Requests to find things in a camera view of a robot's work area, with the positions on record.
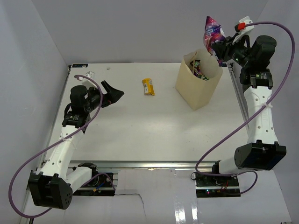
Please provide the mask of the purple Fox's berries bag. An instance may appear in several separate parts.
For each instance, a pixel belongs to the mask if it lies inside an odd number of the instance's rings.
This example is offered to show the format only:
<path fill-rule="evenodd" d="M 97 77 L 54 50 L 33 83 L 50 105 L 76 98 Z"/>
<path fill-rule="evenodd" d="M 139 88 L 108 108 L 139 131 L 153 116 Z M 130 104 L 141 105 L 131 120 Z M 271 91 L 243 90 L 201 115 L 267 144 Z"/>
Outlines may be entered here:
<path fill-rule="evenodd" d="M 203 36 L 203 43 L 210 55 L 217 58 L 218 64 L 221 67 L 223 61 L 218 59 L 215 51 L 212 49 L 212 44 L 221 42 L 226 38 L 221 25 L 212 17 L 206 17 L 205 30 Z"/>

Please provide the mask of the brown purple M&M's packet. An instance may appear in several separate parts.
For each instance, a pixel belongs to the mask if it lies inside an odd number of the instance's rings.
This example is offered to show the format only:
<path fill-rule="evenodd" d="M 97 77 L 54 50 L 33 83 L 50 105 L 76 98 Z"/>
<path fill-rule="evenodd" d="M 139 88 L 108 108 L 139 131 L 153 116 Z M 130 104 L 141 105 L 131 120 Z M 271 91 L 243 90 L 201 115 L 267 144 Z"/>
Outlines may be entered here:
<path fill-rule="evenodd" d="M 194 76 L 204 81 L 209 80 L 209 78 L 206 77 L 200 69 L 200 60 L 193 60 L 190 62 L 190 65 L 192 67 L 191 72 Z"/>

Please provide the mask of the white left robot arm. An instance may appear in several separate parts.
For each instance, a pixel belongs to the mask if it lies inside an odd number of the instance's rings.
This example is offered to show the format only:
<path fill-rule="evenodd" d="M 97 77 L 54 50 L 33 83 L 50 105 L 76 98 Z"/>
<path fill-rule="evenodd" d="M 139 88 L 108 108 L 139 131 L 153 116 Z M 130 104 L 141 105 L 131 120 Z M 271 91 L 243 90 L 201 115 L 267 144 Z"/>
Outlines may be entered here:
<path fill-rule="evenodd" d="M 116 103 L 124 92 L 101 82 L 106 93 L 101 95 L 95 85 L 76 85 L 71 88 L 70 103 L 64 110 L 64 119 L 59 139 L 45 165 L 32 172 L 28 180 L 34 205 L 65 210 L 73 193 L 83 184 L 94 186 L 99 175 L 90 167 L 79 167 L 68 173 L 74 150 L 83 138 L 91 112 Z"/>

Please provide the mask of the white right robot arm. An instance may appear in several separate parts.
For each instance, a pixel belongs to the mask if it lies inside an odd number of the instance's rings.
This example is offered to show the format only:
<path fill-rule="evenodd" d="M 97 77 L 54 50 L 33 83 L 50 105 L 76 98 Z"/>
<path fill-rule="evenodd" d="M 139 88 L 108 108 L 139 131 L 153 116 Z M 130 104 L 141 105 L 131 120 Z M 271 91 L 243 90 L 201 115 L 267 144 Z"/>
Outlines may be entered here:
<path fill-rule="evenodd" d="M 249 44 L 248 35 L 240 39 L 229 36 L 212 44 L 220 60 L 232 59 L 241 66 L 240 83 L 249 116 L 247 144 L 238 147 L 233 157 L 213 167 L 211 181 L 216 186 L 226 183 L 228 175 L 246 170 L 271 170 L 286 155 L 286 147 L 279 144 L 274 131 L 271 104 L 267 103 L 273 88 L 268 65 L 276 44 L 276 40 L 267 35 L 257 37 L 253 45 Z"/>

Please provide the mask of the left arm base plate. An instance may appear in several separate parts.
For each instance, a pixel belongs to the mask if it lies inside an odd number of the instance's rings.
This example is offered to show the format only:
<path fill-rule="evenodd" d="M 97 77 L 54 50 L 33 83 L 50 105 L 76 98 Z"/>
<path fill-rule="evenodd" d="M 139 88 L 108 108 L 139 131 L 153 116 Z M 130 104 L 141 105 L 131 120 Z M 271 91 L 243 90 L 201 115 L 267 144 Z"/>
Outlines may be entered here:
<path fill-rule="evenodd" d="M 115 190 L 106 175 L 99 175 L 88 184 L 81 187 L 74 196 L 114 196 Z"/>

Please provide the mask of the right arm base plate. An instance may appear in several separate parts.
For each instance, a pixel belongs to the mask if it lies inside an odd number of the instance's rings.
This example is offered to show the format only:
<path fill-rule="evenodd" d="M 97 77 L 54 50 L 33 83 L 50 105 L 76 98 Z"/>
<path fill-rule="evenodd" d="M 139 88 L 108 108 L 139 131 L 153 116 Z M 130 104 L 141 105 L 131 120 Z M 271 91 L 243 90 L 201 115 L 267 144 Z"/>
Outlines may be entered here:
<path fill-rule="evenodd" d="M 190 178 L 195 182 L 197 198 L 241 196 L 237 177 L 206 176 L 193 172 Z"/>

